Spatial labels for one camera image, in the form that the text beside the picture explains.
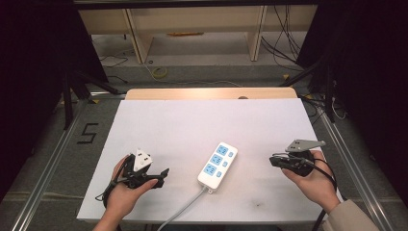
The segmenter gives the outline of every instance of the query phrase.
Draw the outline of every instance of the white table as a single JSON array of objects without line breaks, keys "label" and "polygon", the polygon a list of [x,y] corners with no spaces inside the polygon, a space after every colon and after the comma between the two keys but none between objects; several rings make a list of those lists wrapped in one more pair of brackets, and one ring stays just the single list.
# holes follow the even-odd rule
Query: white table
[{"label": "white table", "polygon": [[202,194],[174,223],[279,223],[316,220],[309,201],[268,158],[294,140],[315,140],[297,98],[124,100],[89,184],[78,219],[105,211],[94,198],[107,187],[115,164],[141,148],[151,154],[148,174],[170,168],[161,189],[144,194],[125,220],[163,222],[197,195],[199,171],[220,141],[238,156],[218,190]]}]

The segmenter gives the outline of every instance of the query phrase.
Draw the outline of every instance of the power strip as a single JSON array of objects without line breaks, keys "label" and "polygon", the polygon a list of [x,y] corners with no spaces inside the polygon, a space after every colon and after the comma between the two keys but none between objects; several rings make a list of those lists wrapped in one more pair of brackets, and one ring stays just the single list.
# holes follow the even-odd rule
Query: power strip
[{"label": "power strip", "polygon": [[208,160],[198,175],[200,184],[209,188],[208,193],[213,193],[217,190],[237,154],[238,149],[225,142],[221,142],[217,146],[210,160]]}]

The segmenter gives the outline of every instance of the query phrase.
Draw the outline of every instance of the sleeve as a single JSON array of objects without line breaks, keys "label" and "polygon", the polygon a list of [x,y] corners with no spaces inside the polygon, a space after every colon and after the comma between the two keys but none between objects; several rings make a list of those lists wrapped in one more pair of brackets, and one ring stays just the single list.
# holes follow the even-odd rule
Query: sleeve
[{"label": "sleeve", "polygon": [[378,231],[367,215],[351,200],[339,204],[323,224],[324,231]]}]

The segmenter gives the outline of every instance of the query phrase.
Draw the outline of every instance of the blue outlet socket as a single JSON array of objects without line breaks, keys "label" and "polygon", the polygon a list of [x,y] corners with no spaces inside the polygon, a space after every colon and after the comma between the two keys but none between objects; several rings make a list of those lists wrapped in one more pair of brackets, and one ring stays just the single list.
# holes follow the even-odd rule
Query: blue outlet socket
[{"label": "blue outlet socket", "polygon": [[221,163],[222,157],[218,156],[217,154],[214,154],[213,158],[211,158],[211,162],[219,166],[219,163]]},{"label": "blue outlet socket", "polygon": [[207,164],[207,166],[204,168],[204,172],[211,176],[214,175],[214,172],[216,172],[216,170],[217,168],[210,164]]},{"label": "blue outlet socket", "polygon": [[224,146],[220,145],[220,146],[217,148],[217,153],[221,154],[222,156],[225,156],[225,154],[226,154],[227,152],[228,152],[228,148],[227,148],[227,147],[224,147]]}]

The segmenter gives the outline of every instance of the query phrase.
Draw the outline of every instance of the floor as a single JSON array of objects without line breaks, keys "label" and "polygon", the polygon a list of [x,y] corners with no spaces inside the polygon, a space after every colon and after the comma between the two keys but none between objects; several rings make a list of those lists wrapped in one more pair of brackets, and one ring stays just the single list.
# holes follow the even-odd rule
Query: floor
[{"label": "floor", "polygon": [[[301,46],[305,33],[293,33],[294,40]],[[279,33],[264,34],[264,37],[275,46]],[[294,76],[299,69],[291,62],[275,58],[264,46],[260,49],[257,62],[249,60],[248,48],[244,35],[241,33],[218,34],[206,33],[201,36],[175,38],[167,35],[157,35],[146,65],[138,64],[133,46],[123,35],[92,36],[95,50],[113,86],[122,90],[138,88],[176,88],[176,87],[260,87],[276,86],[282,83],[284,75]],[[276,46],[288,56],[292,56],[287,39],[280,39]],[[150,71],[155,68],[167,69],[168,75],[163,82],[151,78]],[[294,86],[297,93],[306,93],[307,79]],[[89,86],[93,92],[103,90]],[[108,136],[110,126],[115,118],[115,110],[121,100],[109,94],[96,93],[80,116],[78,125],[73,129],[64,153],[57,162],[56,169],[45,194],[30,218],[27,230],[90,230],[93,224],[76,219],[82,198],[88,188],[88,183],[99,159],[100,152]],[[338,153],[336,144],[327,132],[323,122],[324,115],[308,103],[305,109],[310,115],[311,123],[318,139],[325,140],[323,148],[328,162],[335,172],[338,172],[339,188],[346,197],[355,201],[368,215],[370,211],[364,203],[358,187],[347,173],[343,159]],[[86,124],[90,132],[95,132],[92,144],[83,145],[80,141]],[[384,208],[387,218],[391,221],[393,230],[406,230],[408,227],[408,211],[399,199],[392,186],[385,178],[377,164],[370,159],[370,153],[364,141],[354,128],[351,120],[336,118],[344,142],[351,150],[359,169],[364,173],[370,188]],[[14,181],[8,195],[0,204],[0,230],[13,230],[13,225],[30,192],[35,188],[42,171],[47,167],[48,160],[53,155],[64,136],[64,105],[59,104],[50,117],[47,127],[40,136],[35,155],[30,158]],[[285,231],[311,230],[311,223],[279,224]],[[157,225],[122,224],[124,230],[154,230]]]}]

